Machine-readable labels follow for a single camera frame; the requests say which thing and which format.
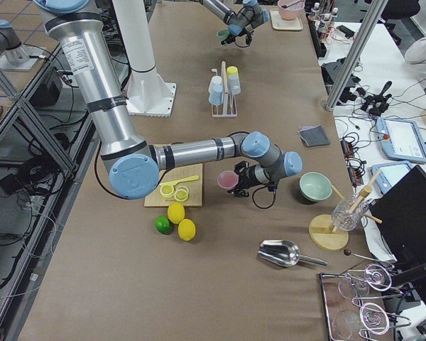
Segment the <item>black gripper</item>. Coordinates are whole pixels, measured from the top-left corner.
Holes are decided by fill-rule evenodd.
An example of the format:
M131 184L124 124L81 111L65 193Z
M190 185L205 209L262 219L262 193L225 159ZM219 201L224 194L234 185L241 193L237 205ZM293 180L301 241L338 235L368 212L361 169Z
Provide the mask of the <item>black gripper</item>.
M236 39L241 36L241 33L238 33L237 35L234 35L233 33L229 32L226 39L221 41L222 45L228 45L236 42Z
M240 161L234 166L234 170L238 171L239 182L237 187L227 192L234 197L248 197L249 188L258 185L258 180L255 175L255 166L249 166L248 161Z

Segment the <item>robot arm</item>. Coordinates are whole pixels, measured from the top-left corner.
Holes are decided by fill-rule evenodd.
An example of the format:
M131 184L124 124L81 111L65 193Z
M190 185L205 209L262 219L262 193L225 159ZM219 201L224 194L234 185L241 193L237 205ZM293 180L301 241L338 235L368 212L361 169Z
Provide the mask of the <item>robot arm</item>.
M258 1L242 1L242 8L235 12L221 1L199 1L206 9L227 25L227 29L217 32L222 45L234 43L240 48L249 47L256 28L270 20L270 14Z
M175 85L155 68L148 19L142 1L113 3L131 68L126 92L116 76L93 1L38 1L46 33L57 40L80 88L102 141L100 155L114 191L142 198L158 186L160 172L225 158L255 161L245 170L247 188L276 186L302 170L294 151L284 152L262 133L233 134L174 146L154 146L136 133L131 115L170 113Z

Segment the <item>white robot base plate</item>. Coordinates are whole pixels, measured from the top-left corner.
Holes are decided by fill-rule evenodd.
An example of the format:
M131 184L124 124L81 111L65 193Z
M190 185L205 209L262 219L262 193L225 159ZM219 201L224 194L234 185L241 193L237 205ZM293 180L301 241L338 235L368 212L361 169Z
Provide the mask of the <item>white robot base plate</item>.
M127 91L126 106L130 115L169 117L172 113L177 85L165 82L155 71L132 72Z

